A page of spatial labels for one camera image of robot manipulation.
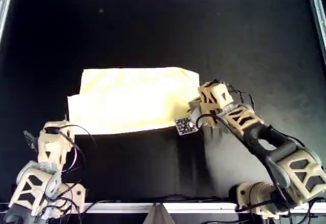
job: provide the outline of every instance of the folded fabric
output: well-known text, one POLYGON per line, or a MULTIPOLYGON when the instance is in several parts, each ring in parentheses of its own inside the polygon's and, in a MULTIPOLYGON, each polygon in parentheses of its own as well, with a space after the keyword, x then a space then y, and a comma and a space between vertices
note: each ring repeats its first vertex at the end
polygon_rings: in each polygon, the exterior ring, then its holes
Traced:
MULTIPOLYGON (((84 70, 80 94, 68 97, 69 120, 91 134, 174 126, 198 96, 199 76, 181 68, 84 70)), ((76 128, 76 134, 86 134, 76 128)))

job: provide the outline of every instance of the wire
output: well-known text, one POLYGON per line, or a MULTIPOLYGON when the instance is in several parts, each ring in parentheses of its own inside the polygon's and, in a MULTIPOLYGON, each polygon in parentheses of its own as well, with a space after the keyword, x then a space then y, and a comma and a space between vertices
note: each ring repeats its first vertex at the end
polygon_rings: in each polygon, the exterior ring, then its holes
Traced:
POLYGON ((70 137, 68 137, 67 135, 65 135, 63 132, 59 131, 58 134, 62 135, 66 140, 68 140, 68 142, 75 148, 78 150, 78 152, 81 154, 81 158, 83 160, 83 172, 82 172, 82 176, 81 178, 75 182, 74 184, 72 184, 70 187, 68 187, 65 191, 63 191, 61 194, 58 195, 57 198, 60 198, 61 196, 63 196, 65 193, 67 193, 68 191, 70 191, 71 189, 73 189, 79 182, 81 182, 83 176, 85 175, 85 168, 86 168, 86 160, 85 160, 85 155, 82 152, 82 150, 79 148, 79 146, 77 144, 75 144, 72 139, 70 137))
POLYGON ((88 132, 88 130, 86 130, 85 128, 83 128, 83 127, 81 127, 81 126, 78 126, 78 125, 66 125, 66 126, 62 126, 62 127, 59 127, 59 130, 61 130, 61 129, 63 129, 63 128, 66 128, 66 127, 73 127, 73 126, 75 126, 75 127, 79 127, 79 128, 81 128, 82 130, 84 130, 90 137, 91 137, 91 139, 92 139, 92 141, 93 141, 93 143, 94 143, 94 145, 95 145, 95 148, 97 148, 97 143, 96 143, 96 140, 95 140, 95 138, 88 132))
POLYGON ((308 224, 309 224, 309 222, 311 220, 311 209, 312 209, 313 205, 316 202, 319 202, 319 201, 322 201, 322 200, 326 200, 326 199, 325 198, 315 198, 315 199, 309 201, 309 208, 308 208, 307 213, 305 214, 304 218, 300 222, 298 222, 297 224, 303 224, 307 220, 307 218, 309 219, 308 220, 308 224))
POLYGON ((266 200, 266 201, 263 201, 261 203, 258 203, 258 204, 254 204, 252 206, 248 206, 248 207, 244 207, 244 208, 241 208, 241 209, 236 209, 235 212, 243 212, 243 211, 247 211, 247 210, 251 210, 251 209, 255 209, 259 206, 263 206, 263 205, 268 205, 268 204, 272 204, 274 203, 273 200, 266 200))
POLYGON ((240 96, 241 103, 244 103, 244 100, 243 100, 243 96, 242 96, 242 95, 243 95, 243 94, 248 95, 249 98, 250 98, 251 107, 252 107, 253 110, 255 110, 254 99, 253 99, 253 97, 250 95, 250 93, 242 92, 242 91, 240 91, 240 90, 236 90, 236 89, 234 89, 234 87, 233 87, 232 85, 230 85, 230 84, 228 84, 228 83, 226 84, 226 86, 228 86, 229 88, 231 88, 231 91, 229 91, 229 93, 237 93, 237 94, 240 96))
POLYGON ((272 129, 274 129, 278 133, 282 134, 283 136, 289 137, 290 139, 293 139, 293 140, 297 141, 302 147, 305 147, 306 146, 302 141, 300 141, 299 139, 295 138, 294 136, 290 136, 290 135, 287 135, 285 133, 282 133, 279 130, 276 130, 275 128, 273 128, 273 127, 272 127, 272 129))
POLYGON ((74 147, 74 151, 75 151, 75 155, 74 155, 74 158, 73 158, 73 162, 71 163, 70 167, 66 170, 63 170, 62 172, 70 172, 69 170, 75 165, 76 163, 76 160, 77 160, 77 149, 74 147))
MULTIPOLYGON (((260 182, 256 182, 249 190, 249 205, 251 206, 251 192, 253 190, 253 188, 258 185, 260 182)), ((254 215, 253 215, 253 209, 250 209, 250 214, 251 214, 251 217, 253 218, 253 220, 255 220, 254 218, 254 215)))
POLYGON ((38 222, 38 219, 44 214, 44 212, 45 212, 45 210, 47 208, 53 208, 53 209, 57 209, 59 211, 62 211, 62 209, 59 208, 58 206, 55 206, 55 205, 47 205, 44 208, 42 208, 41 211, 38 213, 38 215, 35 217, 34 223, 37 223, 38 222))
POLYGON ((113 201, 111 200, 101 200, 101 201, 97 201, 95 203, 92 203, 89 207, 87 207, 84 211, 83 211, 83 215, 81 216, 80 220, 82 221, 83 218, 85 217, 87 211, 89 211, 91 208, 93 208, 95 205, 100 204, 100 203, 112 203, 113 201))
MULTIPOLYGON (((221 118, 221 117, 219 117, 219 116, 217 116, 217 115, 213 115, 213 114, 202 114, 202 115, 200 115, 197 119, 196 119, 196 126, 197 126, 197 128, 199 128, 198 127, 198 122, 199 122, 199 120, 200 119, 202 119, 202 118, 204 118, 204 117, 212 117, 213 119, 216 119, 216 120, 218 120, 218 121, 220 121, 223 125, 225 125, 229 130, 230 130, 230 132, 240 141, 240 142, 242 142, 242 144, 243 145, 246 145, 247 143, 238 135, 238 134, 236 134, 234 131, 233 131, 233 129, 221 118)), ((282 199, 284 200, 284 202, 285 202, 285 206, 286 207, 288 207, 289 206, 289 202, 288 202, 288 200, 285 198, 285 196, 284 196, 284 193, 282 192, 282 190, 281 190, 281 188, 280 188, 280 186, 278 185, 278 183, 277 183, 277 181, 276 181, 276 179, 275 179, 275 177, 274 177, 274 175, 272 174, 272 172, 271 172, 271 170, 270 170, 270 168, 269 167, 267 167, 266 166, 266 170, 267 170, 267 172, 268 172, 268 174, 269 174, 269 176, 270 176, 270 178, 271 178, 271 181, 273 182, 273 185, 274 185, 274 187, 277 189, 277 191, 278 191, 278 193, 280 194, 280 196, 282 197, 282 199)))
POLYGON ((207 221, 204 222, 203 224, 219 224, 219 223, 244 223, 250 221, 250 219, 248 220, 231 220, 231 221, 222 221, 222 220, 215 220, 215 221, 207 221))

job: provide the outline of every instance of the black cable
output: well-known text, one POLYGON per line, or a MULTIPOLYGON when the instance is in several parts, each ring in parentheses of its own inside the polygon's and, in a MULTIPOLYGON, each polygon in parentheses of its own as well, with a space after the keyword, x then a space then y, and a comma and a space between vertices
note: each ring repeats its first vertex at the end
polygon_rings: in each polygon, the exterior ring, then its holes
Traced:
POLYGON ((57 209, 57 210, 59 210, 59 211, 62 212, 61 208, 59 208, 58 206, 55 206, 55 205, 47 205, 44 208, 42 208, 41 211, 37 214, 37 216, 35 217, 34 223, 37 223, 38 219, 44 214, 44 211, 47 208, 57 209))
MULTIPOLYGON (((72 190, 70 190, 70 194, 71 194, 71 201, 73 201, 73 193, 72 193, 72 190)), ((71 216, 71 213, 72 213, 72 202, 71 202, 70 206, 66 210, 64 210, 63 215, 60 216, 60 224, 61 224, 62 218, 66 216, 66 214, 68 213, 69 210, 70 210, 70 214, 69 214, 69 217, 68 217, 66 223, 69 222, 69 219, 70 219, 70 216, 71 216)))
POLYGON ((307 213, 305 214, 304 218, 300 222, 298 222, 297 224, 303 224, 307 220, 307 218, 310 221, 310 219, 311 219, 311 215, 310 214, 311 214, 311 209, 312 209, 313 205, 316 202, 319 202, 319 201, 322 201, 322 200, 325 200, 325 198, 315 198, 315 199, 309 201, 309 208, 308 208, 307 213))
POLYGON ((229 88, 231 88, 231 91, 229 91, 229 93, 237 93, 240 96, 241 103, 244 103, 244 100, 243 100, 243 96, 242 95, 243 94, 247 94, 249 96, 249 98, 250 98, 251 107, 252 107, 253 110, 255 110, 254 99, 253 99, 253 97, 251 96, 250 93, 242 92, 240 90, 236 90, 236 89, 234 89, 234 87, 232 85, 230 85, 228 83, 226 84, 226 86, 228 86, 229 88))
POLYGON ((231 220, 231 221, 223 221, 223 220, 215 220, 215 221, 207 221, 207 222, 204 222, 203 224, 219 224, 219 223, 244 223, 244 222, 247 222, 247 221, 250 221, 250 219, 248 220, 231 220))
MULTIPOLYGON (((253 188, 256 186, 256 185, 258 185, 260 182, 256 182, 251 188, 250 188, 250 190, 249 190, 249 205, 251 206, 251 192, 252 192, 252 190, 253 190, 253 188)), ((253 215, 253 209, 250 209, 250 214, 251 214, 251 217, 252 217, 252 219, 253 220, 255 220, 255 218, 254 218, 254 215, 253 215)))
POLYGON ((61 131, 58 132, 58 134, 60 134, 61 136, 63 136, 66 140, 68 140, 68 142, 78 150, 78 152, 81 154, 81 158, 83 160, 83 172, 82 172, 82 176, 81 178, 75 182, 74 184, 72 184, 70 187, 68 187, 65 191, 63 191, 61 194, 58 195, 57 198, 60 198, 61 196, 63 196, 65 193, 67 193, 68 191, 72 190, 79 182, 81 182, 83 176, 85 175, 85 170, 86 170, 86 160, 85 160, 85 155, 83 153, 83 151, 79 148, 79 146, 77 144, 75 144, 72 139, 70 137, 68 137, 67 135, 65 135, 64 133, 62 133, 61 131))
POLYGON ((83 211, 83 215, 80 217, 80 220, 82 221, 83 218, 85 217, 87 211, 89 211, 91 208, 93 208, 95 205, 100 204, 100 203, 113 203, 111 200, 101 200, 101 201, 97 201, 92 203, 89 207, 87 207, 84 211, 83 211))
POLYGON ((287 135, 287 134, 285 134, 285 133, 282 133, 282 132, 280 132, 279 130, 277 130, 277 129, 275 129, 275 128, 273 128, 275 131, 277 131, 278 133, 280 133, 280 134, 282 134, 283 136, 286 136, 286 137, 289 137, 290 139, 293 139, 293 140, 295 140, 295 141, 297 141, 302 147, 305 147, 306 145, 302 142, 302 141, 300 141, 299 139, 297 139, 297 138, 295 138, 294 136, 290 136, 290 135, 287 135))
MULTIPOLYGON (((202 115, 200 115, 197 119, 196 119, 196 126, 197 126, 197 128, 199 128, 198 127, 198 122, 199 122, 199 120, 200 119, 202 119, 202 118, 204 118, 204 117, 212 117, 213 119, 216 119, 216 120, 218 120, 218 121, 220 121, 223 125, 225 125, 229 130, 230 130, 230 132, 240 141, 240 142, 242 142, 242 144, 244 144, 244 145, 246 145, 246 142, 239 136, 239 135, 237 135, 234 131, 233 131, 233 129, 221 118, 221 117, 219 117, 219 116, 217 116, 217 115, 213 115, 213 114, 202 114, 202 115)), ((278 185, 278 183, 277 183, 277 181, 276 181, 276 179, 275 179, 275 177, 274 177, 274 175, 271 173, 271 171, 270 171, 270 168, 268 168, 268 167, 266 167, 266 170, 267 170, 267 172, 268 172, 268 174, 269 174, 269 176, 270 176, 270 178, 271 178, 271 181, 273 182, 273 185, 274 185, 274 187, 277 189, 277 191, 278 191, 278 193, 280 194, 280 196, 282 197, 282 199, 284 200, 284 202, 285 202, 285 206, 286 207, 288 207, 289 206, 289 202, 288 202, 288 200, 285 198, 285 196, 284 196, 284 193, 282 192, 282 190, 281 190, 281 188, 280 188, 280 186, 278 185)))
POLYGON ((268 204, 272 204, 274 203, 273 200, 266 200, 266 201, 263 201, 263 202, 260 202, 258 204, 254 204, 252 206, 248 206, 248 207, 244 207, 244 208, 241 208, 241 209, 235 209, 235 212, 243 212, 243 211, 247 211, 247 210, 251 210, 251 209, 255 209, 259 206, 263 206, 263 205, 268 205, 268 204))
POLYGON ((63 128, 66 128, 66 127, 72 127, 72 126, 79 127, 82 130, 84 130, 91 137, 92 141, 94 142, 95 148, 97 148, 97 143, 96 143, 95 138, 88 132, 88 130, 86 130, 85 128, 83 128, 81 126, 78 126, 78 125, 66 125, 66 126, 59 127, 59 130, 61 130, 63 128))

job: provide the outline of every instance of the black table surface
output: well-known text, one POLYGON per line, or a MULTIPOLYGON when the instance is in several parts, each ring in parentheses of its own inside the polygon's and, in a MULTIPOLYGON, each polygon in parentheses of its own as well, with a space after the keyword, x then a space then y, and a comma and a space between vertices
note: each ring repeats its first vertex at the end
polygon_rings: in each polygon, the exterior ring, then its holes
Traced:
MULTIPOLYGON (((267 123, 326 162, 317 40, 308 0, 12 0, 0 50, 0 197, 10 199, 17 173, 36 160, 22 131, 37 135, 63 119, 87 68, 176 66, 198 72, 201 83, 226 80, 252 94, 267 123)), ((96 139, 94 151, 76 138, 87 159, 87 202, 225 197, 234 184, 268 180, 231 137, 204 145, 200 135, 166 128, 96 139)))

